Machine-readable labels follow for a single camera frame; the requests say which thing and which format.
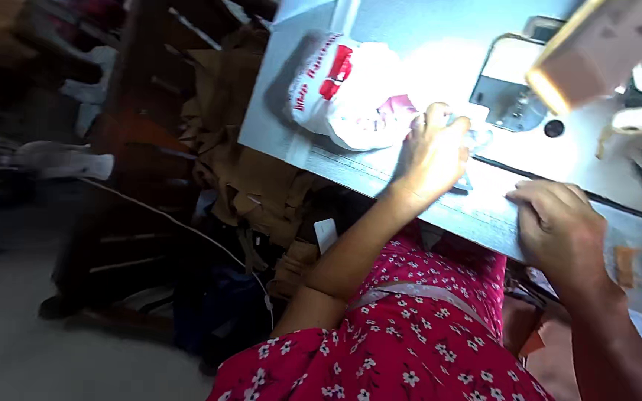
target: white cable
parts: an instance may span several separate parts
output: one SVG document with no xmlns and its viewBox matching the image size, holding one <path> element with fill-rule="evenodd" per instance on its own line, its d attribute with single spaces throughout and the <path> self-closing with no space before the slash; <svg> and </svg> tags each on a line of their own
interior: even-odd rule
<svg viewBox="0 0 642 401">
<path fill-rule="evenodd" d="M 242 263 L 241 260 L 237 259 L 237 257 L 234 256 L 234 254 L 232 254 L 227 248 L 222 246 L 222 244 L 220 244 L 219 242 L 211 239 L 210 237 L 208 237 L 203 232 L 200 232 L 199 230 L 195 230 L 194 228 L 190 227 L 189 225 L 186 225 L 184 223 L 181 223 L 181 222 L 175 220 L 175 218 L 173 216 L 171 216 L 171 215 L 169 215 L 169 214 L 167 214 L 167 213 L 165 213 L 163 211 L 159 211 L 158 209 L 154 208 L 153 206 L 150 206 L 150 205 L 147 205 L 147 204 L 145 204 L 143 202 L 140 202 L 139 200 L 137 200 L 135 198 L 131 198 L 130 196 L 124 195 L 124 194 L 118 192 L 117 190 L 114 190 L 114 189 L 112 189 L 112 188 L 110 188 L 108 186 L 104 186 L 102 184 L 96 183 L 95 181 L 89 180 L 88 178 L 79 177 L 78 179 L 81 180 L 81 181 L 84 181 L 85 183 L 89 183 L 92 186 L 95 186 L 95 187 L 107 190 L 108 192 L 114 193 L 115 195 L 120 196 L 121 198 L 126 199 L 126 200 L 128 200 L 130 202 L 137 203 L 138 205 L 143 206 L 144 208 L 148 209 L 149 211 L 153 211 L 153 212 L 155 212 L 155 213 L 157 213 L 159 215 L 164 215 L 166 218 L 168 218 L 169 221 L 172 221 L 173 223 L 175 223 L 175 224 L 177 224 L 177 225 L 179 225 L 179 226 L 181 226 L 183 228 L 187 228 L 189 231 L 194 232 L 195 234 L 200 235 L 201 237 L 206 239 L 207 241 L 217 245 L 223 251 L 227 252 L 227 254 L 229 256 L 231 256 L 232 259 L 234 259 L 237 263 L 239 263 L 240 266 L 242 266 L 243 268 L 246 268 L 245 264 Z M 274 330 L 274 312 L 272 311 L 272 306 L 273 305 L 272 305 L 271 299 L 269 298 L 269 294 L 267 294 L 267 289 L 264 288 L 264 284 L 262 284 L 262 280 L 260 280 L 257 277 L 257 275 L 254 274 L 254 272 L 252 272 L 252 276 L 254 276 L 254 278 L 257 279 L 257 282 L 259 283 L 259 286 L 262 287 L 262 291 L 264 292 L 264 306 L 269 311 L 269 315 L 271 316 L 271 322 L 272 322 L 272 330 Z"/>
</svg>

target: white plastic bag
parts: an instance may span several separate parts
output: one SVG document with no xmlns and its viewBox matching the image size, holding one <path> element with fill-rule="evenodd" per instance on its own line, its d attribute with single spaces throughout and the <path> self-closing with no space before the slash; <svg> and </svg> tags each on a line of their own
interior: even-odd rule
<svg viewBox="0 0 642 401">
<path fill-rule="evenodd" d="M 386 43 L 323 33 L 289 88 L 290 114 L 343 148 L 386 148 L 403 141 L 416 114 L 401 77 Z"/>
</svg>

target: woman's right hand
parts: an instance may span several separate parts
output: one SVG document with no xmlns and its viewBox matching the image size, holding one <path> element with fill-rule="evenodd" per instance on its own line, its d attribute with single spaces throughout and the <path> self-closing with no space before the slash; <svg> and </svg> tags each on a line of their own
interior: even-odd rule
<svg viewBox="0 0 642 401">
<path fill-rule="evenodd" d="M 606 219 L 593 210 L 581 188 L 521 181 L 506 196 L 519 206 L 519 236 L 527 262 L 542 270 L 557 290 L 583 292 L 608 284 L 603 262 Z"/>
</svg>

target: pink dress with white flowers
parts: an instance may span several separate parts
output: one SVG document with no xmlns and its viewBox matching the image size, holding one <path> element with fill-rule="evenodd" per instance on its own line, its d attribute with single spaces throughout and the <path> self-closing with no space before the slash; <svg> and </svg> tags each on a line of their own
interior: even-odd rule
<svg viewBox="0 0 642 401">
<path fill-rule="evenodd" d="M 405 293 L 361 302 L 336 330 L 301 330 L 234 355 L 208 400 L 550 400 L 501 344 L 506 258 L 464 240 L 434 252 L 417 243 L 411 226 L 388 242 L 359 297 L 411 282 L 443 287 L 469 313 Z"/>
</svg>

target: concrete floor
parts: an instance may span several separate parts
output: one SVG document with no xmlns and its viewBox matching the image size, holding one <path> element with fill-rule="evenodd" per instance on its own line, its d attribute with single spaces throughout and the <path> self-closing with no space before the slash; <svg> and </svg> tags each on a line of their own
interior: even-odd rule
<svg viewBox="0 0 642 401">
<path fill-rule="evenodd" d="M 0 211 L 0 400 L 205 399 L 213 381 L 182 351 L 36 317 L 79 190 Z"/>
</svg>

